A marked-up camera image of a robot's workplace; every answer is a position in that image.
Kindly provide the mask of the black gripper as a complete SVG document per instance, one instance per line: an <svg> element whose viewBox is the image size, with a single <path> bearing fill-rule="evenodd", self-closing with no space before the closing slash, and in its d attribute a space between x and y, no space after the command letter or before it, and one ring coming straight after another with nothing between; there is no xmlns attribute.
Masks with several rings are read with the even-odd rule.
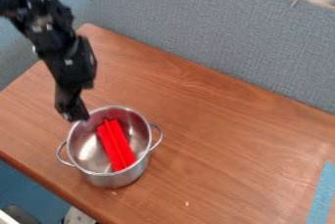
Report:
<svg viewBox="0 0 335 224"><path fill-rule="evenodd" d="M97 59L83 36L58 39L40 36L36 53L44 61L55 80L55 109L70 121L89 120L90 115L81 97L82 88L94 86Z"/></svg>

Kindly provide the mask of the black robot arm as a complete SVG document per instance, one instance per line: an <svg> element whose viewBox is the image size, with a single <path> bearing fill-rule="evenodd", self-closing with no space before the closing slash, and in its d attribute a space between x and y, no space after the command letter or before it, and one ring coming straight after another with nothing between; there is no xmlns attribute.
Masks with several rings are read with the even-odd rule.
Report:
<svg viewBox="0 0 335 224"><path fill-rule="evenodd" d="M94 87L97 58L74 29L71 8L61 0L0 0L0 17L28 39L55 80L55 109L70 122L89 120L82 91Z"/></svg>

